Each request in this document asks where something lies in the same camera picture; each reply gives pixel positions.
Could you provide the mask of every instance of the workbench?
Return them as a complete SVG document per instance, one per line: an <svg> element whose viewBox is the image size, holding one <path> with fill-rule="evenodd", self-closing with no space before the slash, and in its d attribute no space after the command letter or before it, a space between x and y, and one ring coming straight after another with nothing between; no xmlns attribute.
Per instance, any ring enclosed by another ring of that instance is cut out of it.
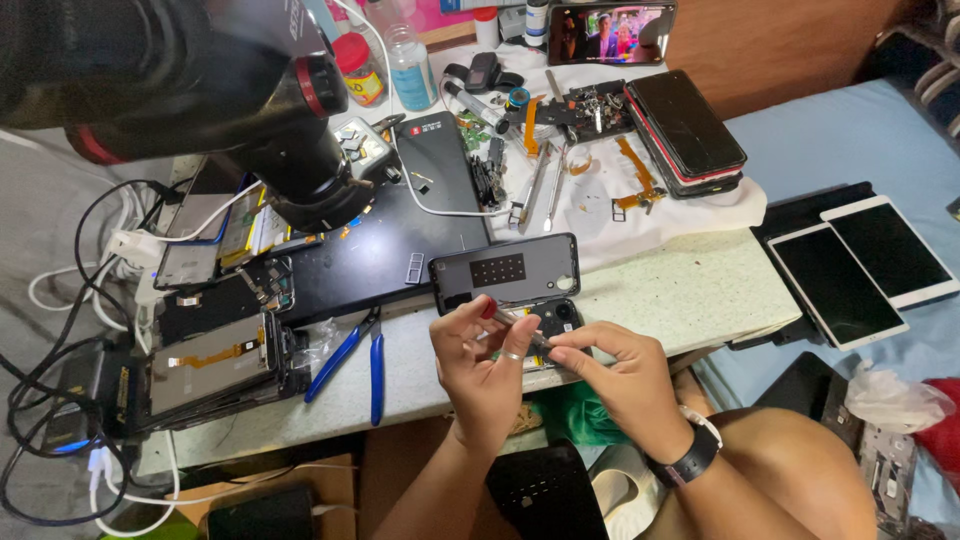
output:
<svg viewBox="0 0 960 540"><path fill-rule="evenodd" d="M435 75L476 45L431 54ZM577 66L554 68L558 79ZM624 79L665 71L666 66L619 68ZM396 112L403 111L396 101ZM438 100L429 110L443 110ZM390 114L388 104L362 109L354 103L331 118L339 125L350 116L374 122ZM755 179L763 185L763 179ZM664 245L585 273L573 298L585 322L611 320L660 340L668 356L764 335L799 318L801 311L780 276L748 229L675 237ZM343 318L360 320L365 313ZM423 295L382 308L385 358L385 406L381 425L398 424L451 411L437 380L427 327L438 317L433 297ZM367 430L370 425L370 337L310 405L293 398L263 405L233 417L174 434L180 467L212 463L295 446L336 435ZM605 363L612 358L594 350ZM577 380L566 370L526 374L524 392ZM138 475L169 467L163 436L153 434L143 445Z"/></svg>

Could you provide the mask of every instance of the hand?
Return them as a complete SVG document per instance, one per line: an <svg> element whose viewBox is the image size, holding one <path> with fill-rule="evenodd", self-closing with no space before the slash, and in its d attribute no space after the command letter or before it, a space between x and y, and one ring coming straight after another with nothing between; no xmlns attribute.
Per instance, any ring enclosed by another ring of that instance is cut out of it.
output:
<svg viewBox="0 0 960 540"><path fill-rule="evenodd" d="M693 444L693 428L677 407L660 342L613 323L591 323L550 338L550 358L582 377L614 422L657 462L669 465ZM610 368L578 349L616 357Z"/></svg>
<svg viewBox="0 0 960 540"><path fill-rule="evenodd" d="M430 325L437 353L437 374L457 412L453 433L468 451L492 460L503 446L520 410L523 362L501 355L501 349L526 356L530 336L540 318L527 315L509 329L480 318L490 298L480 295ZM483 332L489 335L477 337Z"/></svg>

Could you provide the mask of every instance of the white tablet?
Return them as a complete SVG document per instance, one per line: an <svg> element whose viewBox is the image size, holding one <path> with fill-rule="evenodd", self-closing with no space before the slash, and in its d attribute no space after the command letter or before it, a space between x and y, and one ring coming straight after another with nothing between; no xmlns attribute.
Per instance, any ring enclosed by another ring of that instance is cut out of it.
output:
<svg viewBox="0 0 960 540"><path fill-rule="evenodd" d="M930 246L885 195L820 213L894 307L960 291Z"/></svg>
<svg viewBox="0 0 960 540"><path fill-rule="evenodd" d="M910 330L829 223L767 240L767 245L841 351Z"/></svg>

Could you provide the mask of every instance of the red bag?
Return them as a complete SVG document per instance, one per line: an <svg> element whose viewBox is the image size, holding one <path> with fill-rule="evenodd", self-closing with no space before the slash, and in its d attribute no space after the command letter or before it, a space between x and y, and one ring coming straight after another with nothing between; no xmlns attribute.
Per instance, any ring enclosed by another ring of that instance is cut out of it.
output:
<svg viewBox="0 0 960 540"><path fill-rule="evenodd" d="M960 407L960 379L932 379L925 383L947 394ZM944 478L960 495L960 408L942 422L913 434L940 465Z"/></svg>

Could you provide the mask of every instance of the blue bedsheet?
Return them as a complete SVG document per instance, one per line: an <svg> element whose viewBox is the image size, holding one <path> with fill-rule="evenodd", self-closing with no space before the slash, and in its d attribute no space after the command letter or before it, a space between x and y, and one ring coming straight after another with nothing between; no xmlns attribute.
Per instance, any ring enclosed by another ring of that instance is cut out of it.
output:
<svg viewBox="0 0 960 540"><path fill-rule="evenodd" d="M726 124L749 157L744 172L771 202L869 181L960 276L960 222L945 210L960 196L960 157L953 143L885 81L809 96ZM917 307L903 317L910 331L852 354L806 341L768 344L739 353L718 351L695 370L721 408L751 405L803 351L848 378L861 357L906 380L960 377L960 298ZM960 500L927 456L918 463L910 510L932 523L960 526Z"/></svg>

